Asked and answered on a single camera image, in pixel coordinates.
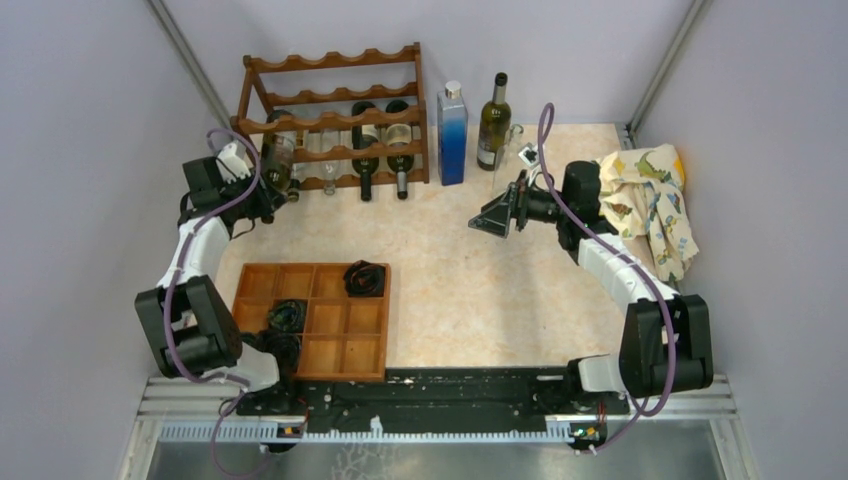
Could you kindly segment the clear liquor bottle black cap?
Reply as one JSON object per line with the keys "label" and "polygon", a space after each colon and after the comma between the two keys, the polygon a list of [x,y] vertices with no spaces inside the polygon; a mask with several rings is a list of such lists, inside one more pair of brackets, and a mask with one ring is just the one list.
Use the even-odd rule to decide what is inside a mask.
{"label": "clear liquor bottle black cap", "polygon": [[[295,136],[295,147],[304,148],[308,134],[297,132]],[[294,162],[290,167],[290,182],[287,189],[287,201],[296,203],[300,199],[302,182],[305,180],[307,164],[304,162]]]}

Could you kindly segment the dark bottle brown label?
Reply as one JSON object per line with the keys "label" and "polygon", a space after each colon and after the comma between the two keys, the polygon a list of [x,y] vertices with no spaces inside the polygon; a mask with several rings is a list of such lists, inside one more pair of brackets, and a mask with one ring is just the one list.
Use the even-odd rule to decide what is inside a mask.
{"label": "dark bottle brown label", "polygon": [[290,186],[296,142],[294,130],[266,132],[262,137],[262,176],[280,193],[285,193]]}

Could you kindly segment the clear square glass bottle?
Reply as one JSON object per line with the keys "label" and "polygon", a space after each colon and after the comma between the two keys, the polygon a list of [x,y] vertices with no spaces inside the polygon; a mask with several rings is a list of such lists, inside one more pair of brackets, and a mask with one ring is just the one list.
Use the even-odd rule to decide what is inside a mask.
{"label": "clear square glass bottle", "polygon": [[[340,143],[340,132],[334,129],[325,129],[320,133],[319,149],[320,153],[328,153]],[[338,160],[325,160],[320,163],[321,174],[323,178],[323,192],[325,195],[332,196],[336,192],[336,179],[338,177]]]}

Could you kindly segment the tall green wine bottle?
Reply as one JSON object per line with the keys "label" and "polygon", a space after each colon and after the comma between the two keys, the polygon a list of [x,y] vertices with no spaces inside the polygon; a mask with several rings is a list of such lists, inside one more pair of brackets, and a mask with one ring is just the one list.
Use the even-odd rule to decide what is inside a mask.
{"label": "tall green wine bottle", "polygon": [[506,101],[508,75],[498,72],[494,78],[491,99],[481,110],[476,152],[477,165],[485,171],[495,170],[495,157],[504,144],[510,127],[512,111]]}

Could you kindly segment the green wine bottle white label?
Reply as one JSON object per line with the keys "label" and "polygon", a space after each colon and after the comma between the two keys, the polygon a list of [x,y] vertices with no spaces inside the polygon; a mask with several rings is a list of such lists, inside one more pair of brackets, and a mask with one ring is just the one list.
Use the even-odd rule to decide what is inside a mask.
{"label": "green wine bottle white label", "polygon": [[[351,108],[352,115],[359,115],[366,110],[375,108],[375,105],[368,101],[359,101],[353,104]],[[380,142],[379,129],[374,124],[363,124],[355,126],[351,130],[352,147],[355,150],[363,150],[369,148],[374,143]],[[372,200],[372,178],[379,167],[378,157],[362,157],[352,160],[354,171],[360,178],[360,199],[364,202]]]}

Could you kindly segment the green wine bottle dark label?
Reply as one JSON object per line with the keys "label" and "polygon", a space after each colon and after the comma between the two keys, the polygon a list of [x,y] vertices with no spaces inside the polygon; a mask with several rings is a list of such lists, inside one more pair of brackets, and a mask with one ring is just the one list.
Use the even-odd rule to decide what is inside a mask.
{"label": "green wine bottle dark label", "polygon": [[[400,113],[407,110],[408,103],[403,100],[392,100],[386,107],[387,113]],[[406,147],[413,140],[412,127],[406,123],[391,123],[384,128],[384,143],[389,147]],[[400,200],[408,198],[408,173],[414,164],[414,156],[407,154],[389,155],[387,163],[395,174],[396,195]]]}

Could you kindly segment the clear tall glass bottle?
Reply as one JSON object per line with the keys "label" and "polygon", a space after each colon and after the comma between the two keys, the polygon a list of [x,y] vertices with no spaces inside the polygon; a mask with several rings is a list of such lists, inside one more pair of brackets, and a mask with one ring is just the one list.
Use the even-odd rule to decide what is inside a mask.
{"label": "clear tall glass bottle", "polygon": [[523,146],[524,127],[513,124],[506,132],[503,145],[496,152],[495,170],[491,192],[499,197],[507,190],[521,170],[523,162],[518,158],[518,152]]}

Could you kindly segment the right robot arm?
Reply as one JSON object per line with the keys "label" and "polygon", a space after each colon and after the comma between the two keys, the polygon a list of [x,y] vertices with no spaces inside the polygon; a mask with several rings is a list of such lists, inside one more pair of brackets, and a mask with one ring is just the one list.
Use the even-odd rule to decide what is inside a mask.
{"label": "right robot arm", "polygon": [[570,363],[575,377],[563,385],[567,406],[588,412],[607,392],[645,398],[709,387],[714,368],[707,304],[663,284],[627,249],[601,215],[599,166],[569,164],[559,190],[546,190],[535,179],[521,171],[468,225],[500,238],[531,221],[554,225],[561,248],[624,313],[617,352]]}

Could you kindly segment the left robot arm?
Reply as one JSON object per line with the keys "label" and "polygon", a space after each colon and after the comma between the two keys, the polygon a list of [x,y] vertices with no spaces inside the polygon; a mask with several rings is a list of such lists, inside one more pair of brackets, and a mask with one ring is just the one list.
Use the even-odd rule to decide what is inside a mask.
{"label": "left robot arm", "polygon": [[164,276],[139,293],[134,308],[159,371],[195,383],[231,381],[260,392],[277,414],[292,411],[300,388],[271,353],[247,345],[215,286],[215,276],[242,220],[270,224],[284,204],[246,161],[221,152],[182,166],[188,190],[179,204],[179,242]]}

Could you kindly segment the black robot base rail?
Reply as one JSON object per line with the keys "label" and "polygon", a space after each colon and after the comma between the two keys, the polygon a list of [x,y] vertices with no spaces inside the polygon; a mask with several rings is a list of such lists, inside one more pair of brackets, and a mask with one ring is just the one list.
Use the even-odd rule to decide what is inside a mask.
{"label": "black robot base rail", "polygon": [[309,433],[536,433],[551,415],[628,414],[616,393],[585,393],[568,367],[389,368],[376,382],[287,380],[249,393],[238,415],[304,416]]}

